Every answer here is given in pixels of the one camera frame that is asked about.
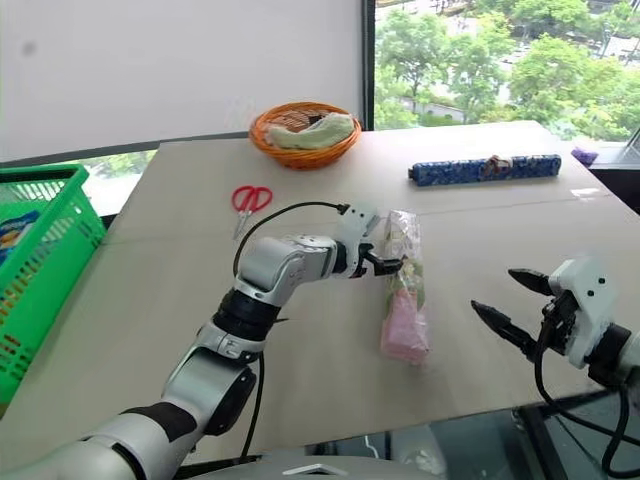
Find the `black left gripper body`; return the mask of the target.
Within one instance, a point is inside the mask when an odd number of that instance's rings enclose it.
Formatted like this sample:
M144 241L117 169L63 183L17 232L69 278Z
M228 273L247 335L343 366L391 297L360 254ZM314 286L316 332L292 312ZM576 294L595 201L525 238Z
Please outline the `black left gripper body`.
M373 267L374 275L377 276L381 271L381 258L374 252L374 245L370 243L362 243L358 247L357 276L363 276L367 272L366 263Z

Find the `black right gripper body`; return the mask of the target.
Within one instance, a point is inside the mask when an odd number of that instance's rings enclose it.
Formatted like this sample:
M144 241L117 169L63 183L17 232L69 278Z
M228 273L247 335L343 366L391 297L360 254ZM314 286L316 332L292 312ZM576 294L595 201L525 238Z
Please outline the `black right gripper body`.
M551 349L560 355L566 354L579 304L571 291L563 291L543 309L543 321L538 338L538 350Z

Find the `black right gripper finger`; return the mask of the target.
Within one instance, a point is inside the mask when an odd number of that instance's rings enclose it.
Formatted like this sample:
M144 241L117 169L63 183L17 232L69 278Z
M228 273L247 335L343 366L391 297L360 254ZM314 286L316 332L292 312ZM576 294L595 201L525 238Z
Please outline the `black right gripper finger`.
M471 300L470 304L491 331L519 349L530 362L536 362L539 359L538 342L525 330L513 324L507 315L476 300Z
M553 290L549 283L549 276L526 268L508 269L508 274L519 284L530 291L536 292L543 296L552 296Z

